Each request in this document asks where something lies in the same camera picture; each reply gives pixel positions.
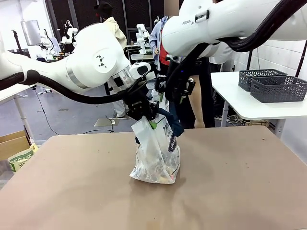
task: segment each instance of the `robot arm logo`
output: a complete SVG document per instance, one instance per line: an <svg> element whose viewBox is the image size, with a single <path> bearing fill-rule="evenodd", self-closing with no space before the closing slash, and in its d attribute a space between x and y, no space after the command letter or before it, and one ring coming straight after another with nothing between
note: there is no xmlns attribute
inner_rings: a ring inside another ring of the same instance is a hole
<svg viewBox="0 0 307 230"><path fill-rule="evenodd" d="M104 59L104 57L101 57L100 55L98 55L96 58L100 60L100 65L98 67L104 66L106 68L106 65L102 63L102 60Z"/></svg>

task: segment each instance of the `brown tabletop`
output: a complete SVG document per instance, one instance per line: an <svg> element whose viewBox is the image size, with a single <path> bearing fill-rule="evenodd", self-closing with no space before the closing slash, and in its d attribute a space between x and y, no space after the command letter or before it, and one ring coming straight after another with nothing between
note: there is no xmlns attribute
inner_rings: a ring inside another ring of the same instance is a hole
<svg viewBox="0 0 307 230"><path fill-rule="evenodd" d="M265 127L187 130L174 185L129 177L133 133L57 136L0 191L1 230L307 228L307 167Z"/></svg>

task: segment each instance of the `black basket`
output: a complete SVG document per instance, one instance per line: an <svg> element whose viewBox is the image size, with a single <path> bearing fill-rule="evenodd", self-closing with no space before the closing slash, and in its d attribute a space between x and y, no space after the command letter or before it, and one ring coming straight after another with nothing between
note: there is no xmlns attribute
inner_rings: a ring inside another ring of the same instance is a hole
<svg viewBox="0 0 307 230"><path fill-rule="evenodd" d="M252 78L270 76L287 76L287 74L275 69L244 70L240 71L239 86L243 90L250 92Z"/></svg>
<svg viewBox="0 0 307 230"><path fill-rule="evenodd" d="M301 102L307 93L307 81L292 77L253 78L251 93L262 103Z"/></svg>

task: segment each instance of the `transparent plastic bag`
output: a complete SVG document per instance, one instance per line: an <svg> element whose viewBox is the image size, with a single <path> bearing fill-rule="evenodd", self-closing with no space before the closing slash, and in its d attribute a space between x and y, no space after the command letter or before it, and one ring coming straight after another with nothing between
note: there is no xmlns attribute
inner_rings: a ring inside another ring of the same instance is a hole
<svg viewBox="0 0 307 230"><path fill-rule="evenodd" d="M165 116L158 115L153 129L143 117L132 126L140 144L130 177L155 184L173 184L180 168L180 148Z"/></svg>

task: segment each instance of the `bag logo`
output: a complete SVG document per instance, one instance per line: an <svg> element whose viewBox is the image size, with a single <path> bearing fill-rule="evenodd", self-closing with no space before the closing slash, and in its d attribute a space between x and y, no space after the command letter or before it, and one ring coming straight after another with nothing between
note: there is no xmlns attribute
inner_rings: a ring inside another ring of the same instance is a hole
<svg viewBox="0 0 307 230"><path fill-rule="evenodd" d="M177 140L176 140L175 135L172 134L171 140L170 140L169 146L168 146L168 151L169 151L169 152L174 152L175 149L176 149L176 147L177 147Z"/></svg>

